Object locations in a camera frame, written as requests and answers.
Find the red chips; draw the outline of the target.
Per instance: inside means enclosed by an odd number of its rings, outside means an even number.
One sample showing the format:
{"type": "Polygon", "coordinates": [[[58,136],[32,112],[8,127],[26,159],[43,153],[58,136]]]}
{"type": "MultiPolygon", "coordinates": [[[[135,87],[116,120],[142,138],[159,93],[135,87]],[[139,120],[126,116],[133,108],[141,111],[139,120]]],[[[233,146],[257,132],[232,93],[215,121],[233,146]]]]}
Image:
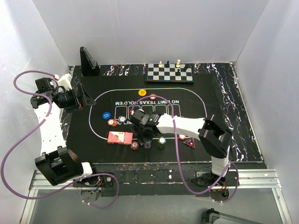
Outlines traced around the red chips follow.
{"type": "Polygon", "coordinates": [[[107,123],[108,123],[109,126],[116,126],[118,124],[118,121],[115,120],[115,119],[109,119],[107,121],[107,123]]]}
{"type": "Polygon", "coordinates": [[[156,99],[156,95],[155,94],[150,94],[149,99],[150,100],[155,100],[156,99]]]}
{"type": "Polygon", "coordinates": [[[182,135],[182,134],[179,134],[179,135],[178,135],[178,138],[179,138],[180,140],[184,140],[184,139],[186,139],[186,136],[185,136],[185,135],[182,135]]]}

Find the blue small blind button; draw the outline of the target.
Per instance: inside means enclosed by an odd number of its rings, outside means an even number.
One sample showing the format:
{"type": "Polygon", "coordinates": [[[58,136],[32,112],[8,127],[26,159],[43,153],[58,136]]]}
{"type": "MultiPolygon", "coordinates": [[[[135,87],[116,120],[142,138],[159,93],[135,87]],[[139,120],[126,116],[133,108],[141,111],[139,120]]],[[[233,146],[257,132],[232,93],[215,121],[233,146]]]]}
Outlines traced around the blue small blind button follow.
{"type": "Polygon", "coordinates": [[[111,118],[111,113],[110,112],[104,112],[102,114],[102,118],[105,119],[105,120],[108,120],[111,118]]]}

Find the blue poker chip stack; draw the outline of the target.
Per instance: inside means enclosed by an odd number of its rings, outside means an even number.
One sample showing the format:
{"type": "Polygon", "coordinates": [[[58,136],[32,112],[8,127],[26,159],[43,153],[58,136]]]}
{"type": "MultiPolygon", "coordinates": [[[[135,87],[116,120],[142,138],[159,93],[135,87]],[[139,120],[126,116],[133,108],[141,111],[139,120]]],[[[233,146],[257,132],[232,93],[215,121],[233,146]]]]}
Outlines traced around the blue poker chip stack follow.
{"type": "Polygon", "coordinates": [[[151,145],[152,145],[152,140],[148,140],[148,141],[145,141],[143,147],[146,149],[149,149],[149,148],[151,148],[151,145]]]}

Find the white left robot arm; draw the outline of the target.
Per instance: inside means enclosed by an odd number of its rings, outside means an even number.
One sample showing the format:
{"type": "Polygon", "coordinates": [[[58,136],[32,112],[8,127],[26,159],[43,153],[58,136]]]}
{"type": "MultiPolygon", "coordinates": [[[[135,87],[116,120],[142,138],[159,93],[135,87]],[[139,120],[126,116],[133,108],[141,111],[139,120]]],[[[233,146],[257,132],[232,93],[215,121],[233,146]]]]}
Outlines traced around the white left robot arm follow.
{"type": "Polygon", "coordinates": [[[37,92],[30,102],[41,123],[42,147],[35,164],[53,186],[79,177],[93,187],[99,183],[99,174],[92,171],[90,163],[82,162],[67,148],[60,125],[60,111],[74,112],[96,103],[82,84],[74,90],[70,79],[70,74],[66,73],[61,77],[55,75],[54,78],[36,80],[37,92]]]}

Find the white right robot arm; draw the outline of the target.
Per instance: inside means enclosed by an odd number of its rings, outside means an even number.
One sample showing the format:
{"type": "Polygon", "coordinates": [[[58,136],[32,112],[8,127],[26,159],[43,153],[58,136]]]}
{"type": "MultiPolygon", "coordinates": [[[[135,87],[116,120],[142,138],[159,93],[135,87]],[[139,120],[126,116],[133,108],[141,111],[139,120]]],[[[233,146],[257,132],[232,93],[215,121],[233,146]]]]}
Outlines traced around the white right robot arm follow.
{"type": "Polygon", "coordinates": [[[228,165],[233,134],[214,115],[192,119],[161,112],[149,115],[143,110],[136,110],[129,121],[133,124],[131,130],[141,145],[158,134],[185,135],[199,140],[212,159],[212,182],[219,186],[227,182],[228,174],[224,169],[228,165]]]}

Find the black triangular all-in marker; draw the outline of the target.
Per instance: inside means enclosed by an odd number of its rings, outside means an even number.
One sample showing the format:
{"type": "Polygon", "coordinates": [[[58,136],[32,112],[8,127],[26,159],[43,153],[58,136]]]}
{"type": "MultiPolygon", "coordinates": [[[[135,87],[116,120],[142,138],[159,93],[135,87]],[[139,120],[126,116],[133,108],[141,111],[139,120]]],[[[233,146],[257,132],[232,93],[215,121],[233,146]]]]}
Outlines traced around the black triangular all-in marker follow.
{"type": "Polygon", "coordinates": [[[188,138],[183,143],[191,148],[195,148],[194,138],[188,138]]]}

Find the red poker chip stack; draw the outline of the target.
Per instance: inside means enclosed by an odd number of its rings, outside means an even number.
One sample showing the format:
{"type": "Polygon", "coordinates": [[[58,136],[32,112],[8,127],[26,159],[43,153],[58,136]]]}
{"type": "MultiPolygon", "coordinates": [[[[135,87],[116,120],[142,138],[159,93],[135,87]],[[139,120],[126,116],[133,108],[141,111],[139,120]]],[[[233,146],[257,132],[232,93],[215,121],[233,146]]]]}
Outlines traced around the red poker chip stack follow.
{"type": "Polygon", "coordinates": [[[139,142],[138,141],[133,141],[131,143],[131,149],[137,150],[139,148],[139,142]]]}

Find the blue chips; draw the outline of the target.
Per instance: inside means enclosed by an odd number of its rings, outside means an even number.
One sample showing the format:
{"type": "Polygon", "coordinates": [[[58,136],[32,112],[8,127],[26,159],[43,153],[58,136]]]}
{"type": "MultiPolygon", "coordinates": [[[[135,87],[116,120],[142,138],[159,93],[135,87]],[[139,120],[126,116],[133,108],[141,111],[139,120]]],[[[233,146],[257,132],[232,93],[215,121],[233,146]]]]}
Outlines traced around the blue chips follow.
{"type": "Polygon", "coordinates": [[[118,118],[118,121],[121,122],[121,123],[123,123],[123,122],[126,121],[126,117],[125,117],[125,116],[120,116],[120,117],[118,118]]]}

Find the yellow big blind button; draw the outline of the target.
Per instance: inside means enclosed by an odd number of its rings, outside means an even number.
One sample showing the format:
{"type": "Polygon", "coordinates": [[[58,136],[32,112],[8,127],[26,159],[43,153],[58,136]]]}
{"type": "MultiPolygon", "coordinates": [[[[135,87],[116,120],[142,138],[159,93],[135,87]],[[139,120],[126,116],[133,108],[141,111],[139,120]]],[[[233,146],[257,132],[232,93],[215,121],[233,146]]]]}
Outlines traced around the yellow big blind button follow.
{"type": "Polygon", "coordinates": [[[147,94],[147,92],[146,92],[146,90],[141,89],[141,90],[138,91],[138,94],[139,94],[139,96],[143,97],[143,96],[145,96],[147,94]]]}

